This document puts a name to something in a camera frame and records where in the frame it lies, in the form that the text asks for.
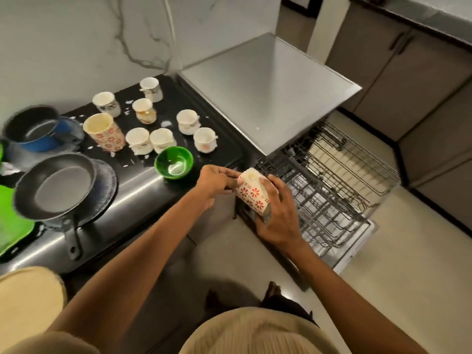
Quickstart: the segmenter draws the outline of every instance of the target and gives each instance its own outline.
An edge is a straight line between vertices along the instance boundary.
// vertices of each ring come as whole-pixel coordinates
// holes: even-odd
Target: beige shirt
[[[47,333],[18,343],[4,354],[98,354],[67,333]],[[313,323],[292,314],[264,308],[230,310],[203,323],[185,342],[180,354],[271,353],[338,354]]]

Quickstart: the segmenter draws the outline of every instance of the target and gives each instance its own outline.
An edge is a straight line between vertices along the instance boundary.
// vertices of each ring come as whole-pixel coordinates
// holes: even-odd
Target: saucepan
[[[77,141],[67,118],[51,106],[29,106],[15,113],[3,127],[3,137],[32,152],[49,151]]]
[[[31,168],[18,181],[13,207],[22,217],[34,221],[61,218],[72,260],[82,255],[74,209],[86,198],[95,182],[92,161],[79,153],[62,153]]]

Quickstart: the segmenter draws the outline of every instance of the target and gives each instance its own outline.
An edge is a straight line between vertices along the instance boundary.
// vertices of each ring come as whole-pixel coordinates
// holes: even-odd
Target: hand
[[[268,178],[275,187],[263,177],[261,183],[267,190],[271,206],[271,219],[266,225],[262,218],[257,216],[257,234],[280,251],[288,254],[299,245],[306,244],[306,241],[300,233],[298,213],[292,191],[278,177],[269,175]]]
[[[206,208],[210,208],[215,203],[215,196],[219,193],[232,193],[233,189],[243,184],[243,179],[239,179],[241,173],[226,167],[216,165],[204,165],[200,170],[195,189],[204,197]]]

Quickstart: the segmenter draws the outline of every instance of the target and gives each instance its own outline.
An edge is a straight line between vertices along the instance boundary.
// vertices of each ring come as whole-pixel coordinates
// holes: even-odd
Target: blue pot
[[[66,119],[51,106],[30,106],[6,122],[3,137],[28,151],[49,151],[76,139]]]

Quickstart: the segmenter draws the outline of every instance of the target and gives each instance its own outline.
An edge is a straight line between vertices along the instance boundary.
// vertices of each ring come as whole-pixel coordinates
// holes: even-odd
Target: cabinet handle
[[[414,36],[410,36],[406,39],[405,44],[398,51],[398,55],[402,54],[405,51],[406,47],[410,44],[411,41],[413,41],[413,39],[414,39]]]
[[[405,35],[405,32],[400,32],[396,37],[395,39],[393,40],[392,44],[390,45],[390,47],[388,48],[389,51],[392,51],[395,46],[397,45],[398,41],[400,40],[400,38],[402,38],[403,36]]]

